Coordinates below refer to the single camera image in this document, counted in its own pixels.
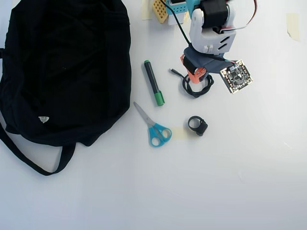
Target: black backpack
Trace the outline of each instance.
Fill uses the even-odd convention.
[[[92,145],[128,110],[130,40],[121,0],[22,0],[0,50],[0,110],[7,132],[63,147],[59,167],[34,164],[1,125],[0,139],[37,172],[62,171],[77,142]]]

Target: masking tape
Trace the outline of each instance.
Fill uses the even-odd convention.
[[[152,1],[142,0],[142,20],[150,20],[152,18]]]
[[[185,140],[185,139],[198,139],[199,137],[195,132],[191,131],[188,127],[172,127],[173,140]]]
[[[299,14],[298,13],[287,13],[287,31],[289,36],[299,41]]]

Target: bag strap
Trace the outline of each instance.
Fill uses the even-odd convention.
[[[66,167],[68,162],[71,160],[76,148],[76,144],[70,146],[63,146],[58,168],[54,172],[47,172],[38,165],[36,165],[35,163],[33,163],[31,160],[29,160],[22,152],[20,152],[20,150],[14,144],[12,139],[7,135],[1,124],[0,124],[0,139],[15,154],[16,157],[18,157],[21,161],[23,161],[24,163],[29,165],[32,169],[34,169],[35,171],[44,176],[50,176],[61,172]]]

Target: black ring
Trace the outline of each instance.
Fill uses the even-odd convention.
[[[200,121],[200,126],[198,126],[197,128],[193,128],[190,126],[190,122],[193,120],[193,119],[198,119]],[[202,119],[200,116],[193,116],[189,119],[188,121],[188,126],[191,130],[195,131],[196,134],[198,136],[202,136],[203,133],[206,131],[206,129],[208,128],[208,125],[207,123],[204,121],[204,119]]]

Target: white table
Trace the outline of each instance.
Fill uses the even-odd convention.
[[[259,0],[256,18],[238,31],[226,54],[244,60],[254,83],[231,95],[213,75],[214,86],[199,99],[168,72],[185,73],[179,29],[155,18],[142,21],[140,2],[124,0],[131,22],[131,103],[173,129],[174,138],[150,147],[147,126],[131,106],[94,145],[78,144],[67,168],[51,177],[30,169],[1,142],[0,229],[307,229],[306,1]],[[0,0],[0,6],[3,46],[11,3]],[[290,12],[300,14],[300,42],[287,34]],[[188,34],[189,22],[183,27]],[[163,107],[155,107],[141,68],[146,59]],[[209,125],[201,138],[186,129],[192,115]],[[59,148],[10,137],[46,170],[56,167]]]

